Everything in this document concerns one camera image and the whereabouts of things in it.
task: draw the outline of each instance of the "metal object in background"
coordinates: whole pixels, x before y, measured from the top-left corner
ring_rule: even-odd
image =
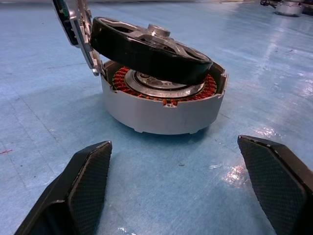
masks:
[[[304,9],[303,0],[283,0],[276,6],[276,14],[285,16],[300,16]]]
[[[112,144],[94,144],[74,154],[44,190],[15,235],[94,234],[104,203]]]
[[[286,146],[239,136],[253,190],[277,235],[313,234],[313,172]]]
[[[70,43],[101,76],[109,113],[138,132],[195,133],[217,118],[228,75],[201,52],[150,24],[96,17],[85,0],[53,0]],[[102,64],[99,53],[111,59]]]

